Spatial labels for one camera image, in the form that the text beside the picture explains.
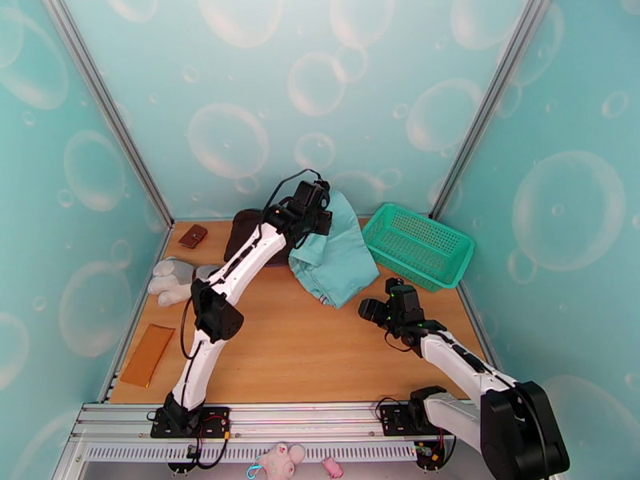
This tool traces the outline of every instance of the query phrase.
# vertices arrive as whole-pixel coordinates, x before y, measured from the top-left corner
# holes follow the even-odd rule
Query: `stuffed toy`
[[[171,306],[186,301],[191,296],[191,283],[196,279],[205,280],[220,266],[194,267],[191,264],[168,257],[158,262],[149,282],[149,294],[158,295],[160,306]]]
[[[295,473],[295,466],[305,459],[305,449],[300,445],[287,447],[278,443],[268,453],[258,458],[258,465],[250,468],[264,468],[266,480],[289,480]]]

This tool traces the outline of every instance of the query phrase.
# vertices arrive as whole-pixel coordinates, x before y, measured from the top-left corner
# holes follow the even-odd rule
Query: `pink plush toy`
[[[294,476],[295,466],[305,459],[305,449],[300,445],[287,448],[278,443],[269,453],[258,458],[258,464],[265,469],[267,480],[289,480]]]

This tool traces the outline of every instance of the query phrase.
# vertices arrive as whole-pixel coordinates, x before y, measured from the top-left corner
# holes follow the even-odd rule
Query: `dark brown bag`
[[[231,227],[231,235],[226,243],[225,262],[228,262],[249,239],[256,226],[258,226],[261,212],[261,210],[249,209],[236,213]],[[288,266],[291,248],[292,246],[287,244],[284,249],[280,250],[265,264],[265,267]]]

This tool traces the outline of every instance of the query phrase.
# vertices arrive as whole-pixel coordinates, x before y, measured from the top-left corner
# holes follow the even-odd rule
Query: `brown leather case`
[[[231,226],[231,235],[226,243],[225,262],[228,262],[249,239],[260,221],[261,212],[261,210],[248,209],[236,213]],[[292,246],[287,244],[265,264],[265,267],[288,266],[291,248]]]
[[[175,328],[148,325],[120,379],[129,384],[148,387],[174,331]]]
[[[204,226],[193,225],[183,236],[180,237],[178,243],[181,246],[193,249],[197,244],[202,242],[205,236],[206,228]]]

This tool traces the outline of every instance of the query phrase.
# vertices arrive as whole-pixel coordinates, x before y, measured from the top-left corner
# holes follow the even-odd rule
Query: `mounting plate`
[[[382,431],[385,436],[427,436],[440,435],[435,426],[423,426],[416,429],[407,404],[383,404],[378,410],[382,418]]]
[[[154,425],[151,427],[152,438],[224,438],[229,431],[229,408],[228,407],[208,407],[202,408],[200,414],[201,428],[196,428],[191,436],[185,436],[180,430],[172,430],[168,417],[163,408],[156,410]]]

